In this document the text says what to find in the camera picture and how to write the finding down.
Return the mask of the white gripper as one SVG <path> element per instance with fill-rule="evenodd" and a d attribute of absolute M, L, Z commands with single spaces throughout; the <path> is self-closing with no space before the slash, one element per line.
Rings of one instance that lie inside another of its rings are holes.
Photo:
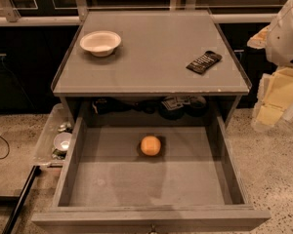
<path fill-rule="evenodd" d="M 253 49 L 266 49 L 267 60 L 279 67 L 272 75 L 263 74 L 257 93 L 251 126 L 271 129 L 280 120 L 293 118 L 293 0 L 288 0 L 269 27 L 248 41 Z"/>

